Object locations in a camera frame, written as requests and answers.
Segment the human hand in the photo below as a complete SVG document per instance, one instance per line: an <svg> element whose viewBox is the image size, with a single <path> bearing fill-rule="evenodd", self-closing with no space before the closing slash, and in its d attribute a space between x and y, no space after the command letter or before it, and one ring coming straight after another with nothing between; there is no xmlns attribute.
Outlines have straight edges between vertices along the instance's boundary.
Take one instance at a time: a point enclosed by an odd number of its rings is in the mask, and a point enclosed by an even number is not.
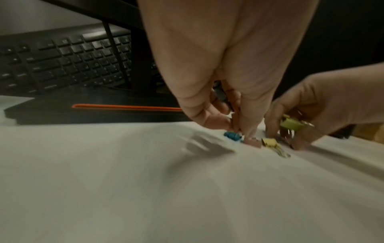
<svg viewBox="0 0 384 243"><path fill-rule="evenodd" d="M269 137L283 114L313 124L295 134L297 150L346 125L384 122L384 63L308 76L272 103L264 120Z"/></svg>
<svg viewBox="0 0 384 243"><path fill-rule="evenodd" d="M215 99L221 80L239 126L252 137L318 0L139 0L151 49L183 111L210 129L233 130Z"/></svg>

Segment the black keyboard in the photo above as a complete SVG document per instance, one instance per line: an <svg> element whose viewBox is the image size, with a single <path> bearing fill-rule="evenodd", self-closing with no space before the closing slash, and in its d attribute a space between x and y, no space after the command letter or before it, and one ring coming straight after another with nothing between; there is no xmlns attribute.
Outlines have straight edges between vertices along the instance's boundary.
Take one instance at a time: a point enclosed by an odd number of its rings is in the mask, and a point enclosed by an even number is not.
<svg viewBox="0 0 384 243"><path fill-rule="evenodd" d="M131 31L111 26L111 32L129 77ZM158 75L154 62L152 70ZM0 36L1 95L34 97L68 86L121 84L102 24Z"/></svg>

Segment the black cable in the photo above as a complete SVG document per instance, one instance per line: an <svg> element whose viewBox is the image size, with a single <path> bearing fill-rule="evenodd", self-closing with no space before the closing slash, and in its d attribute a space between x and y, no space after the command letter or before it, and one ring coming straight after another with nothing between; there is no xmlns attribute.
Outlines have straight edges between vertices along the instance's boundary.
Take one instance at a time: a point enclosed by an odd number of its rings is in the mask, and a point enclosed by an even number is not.
<svg viewBox="0 0 384 243"><path fill-rule="evenodd" d="M127 75L127 72L125 71L125 67L124 67L123 61L121 60L121 57L119 55L119 51L117 50L115 40L113 39L111 29L109 28L109 24L107 22L103 21L103 25L104 25L105 32L107 33L108 40L111 43L113 54L115 55L115 57L117 59L117 63L119 64L120 71L122 73L124 81L126 84L129 84L128 75Z"/></svg>

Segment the desk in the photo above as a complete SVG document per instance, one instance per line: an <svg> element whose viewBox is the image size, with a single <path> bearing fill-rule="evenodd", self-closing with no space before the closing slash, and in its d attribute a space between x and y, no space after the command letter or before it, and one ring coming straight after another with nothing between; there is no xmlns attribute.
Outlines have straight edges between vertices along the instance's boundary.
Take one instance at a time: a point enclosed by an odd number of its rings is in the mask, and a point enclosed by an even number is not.
<svg viewBox="0 0 384 243"><path fill-rule="evenodd" d="M384 239L382 145L326 137L283 159L222 134L194 123L3 121L0 241Z"/></svg>

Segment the orange strip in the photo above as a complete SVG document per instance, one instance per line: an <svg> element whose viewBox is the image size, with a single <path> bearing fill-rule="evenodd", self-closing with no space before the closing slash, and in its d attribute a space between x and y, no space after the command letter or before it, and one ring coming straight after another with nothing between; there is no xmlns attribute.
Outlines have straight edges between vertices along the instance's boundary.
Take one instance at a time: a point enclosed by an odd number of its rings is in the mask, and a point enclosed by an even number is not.
<svg viewBox="0 0 384 243"><path fill-rule="evenodd" d="M74 104L72 108L106 109L106 110L149 110L149 111L176 111L182 112L181 108L161 106L134 106L134 105L111 105L111 104Z"/></svg>

